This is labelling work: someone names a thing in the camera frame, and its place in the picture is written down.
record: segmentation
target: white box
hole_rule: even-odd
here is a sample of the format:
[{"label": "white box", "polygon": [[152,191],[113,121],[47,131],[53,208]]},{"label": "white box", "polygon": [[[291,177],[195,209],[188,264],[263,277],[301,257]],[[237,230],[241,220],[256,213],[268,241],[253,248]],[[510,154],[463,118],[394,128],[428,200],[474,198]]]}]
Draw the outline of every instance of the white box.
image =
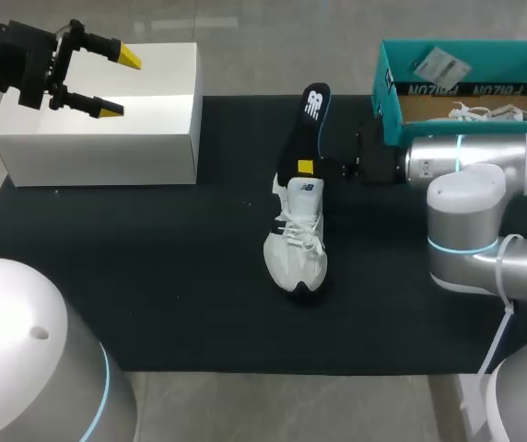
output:
[{"label": "white box", "polygon": [[195,184],[202,73],[195,43],[132,44],[138,71],[82,50],[65,80],[69,92],[124,106],[95,119],[64,107],[0,105],[0,157],[16,186]]}]

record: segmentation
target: gray floor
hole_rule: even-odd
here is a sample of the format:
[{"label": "gray floor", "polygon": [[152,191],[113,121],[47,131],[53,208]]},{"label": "gray floor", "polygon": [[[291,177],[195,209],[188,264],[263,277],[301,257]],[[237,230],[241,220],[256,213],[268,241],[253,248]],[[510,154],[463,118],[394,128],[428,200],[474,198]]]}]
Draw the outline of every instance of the gray floor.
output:
[{"label": "gray floor", "polygon": [[[527,0],[0,0],[0,21],[57,30],[72,17],[131,43],[197,41],[210,95],[294,94],[319,80],[368,93],[384,38],[527,39]],[[443,425],[452,392],[432,401],[427,377],[131,378],[140,442],[463,440]]]}]

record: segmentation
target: teal shoe box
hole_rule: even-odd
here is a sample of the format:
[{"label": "teal shoe box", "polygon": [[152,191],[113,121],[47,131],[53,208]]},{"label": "teal shoe box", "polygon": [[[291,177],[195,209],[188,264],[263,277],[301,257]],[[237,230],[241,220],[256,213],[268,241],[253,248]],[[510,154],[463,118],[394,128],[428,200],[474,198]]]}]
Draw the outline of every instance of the teal shoe box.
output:
[{"label": "teal shoe box", "polygon": [[[470,66],[454,87],[444,89],[416,74],[434,48]],[[527,107],[527,41],[383,41],[372,104],[383,119],[387,145],[408,147],[417,136],[454,134],[525,134],[526,122],[425,121],[409,118],[433,111],[447,117],[454,101]]]}]

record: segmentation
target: black insole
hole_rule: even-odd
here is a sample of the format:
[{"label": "black insole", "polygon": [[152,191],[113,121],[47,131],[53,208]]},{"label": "black insole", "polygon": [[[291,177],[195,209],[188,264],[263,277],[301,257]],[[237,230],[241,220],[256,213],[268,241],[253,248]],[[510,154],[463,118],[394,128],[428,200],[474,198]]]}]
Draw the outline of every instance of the black insole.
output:
[{"label": "black insole", "polygon": [[278,184],[281,186],[286,187],[290,179],[299,175],[300,159],[313,162],[313,172],[308,176],[322,176],[321,130],[330,102],[331,89],[326,84],[313,83],[304,89],[294,127],[278,161]]}]

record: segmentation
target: black mat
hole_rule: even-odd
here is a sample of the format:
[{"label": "black mat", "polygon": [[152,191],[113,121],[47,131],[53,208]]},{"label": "black mat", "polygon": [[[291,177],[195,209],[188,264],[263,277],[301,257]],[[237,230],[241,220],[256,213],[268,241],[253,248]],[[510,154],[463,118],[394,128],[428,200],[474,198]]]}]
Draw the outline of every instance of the black mat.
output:
[{"label": "black mat", "polygon": [[[494,297],[438,289],[425,194],[330,180],[329,285],[303,308],[264,266],[276,154],[298,97],[205,98],[199,184],[0,191],[0,257],[53,280],[125,370],[475,372],[503,316]],[[369,100],[334,97],[326,154],[354,145]],[[527,237],[527,198],[504,233]],[[527,343],[518,306],[497,360]]]}]

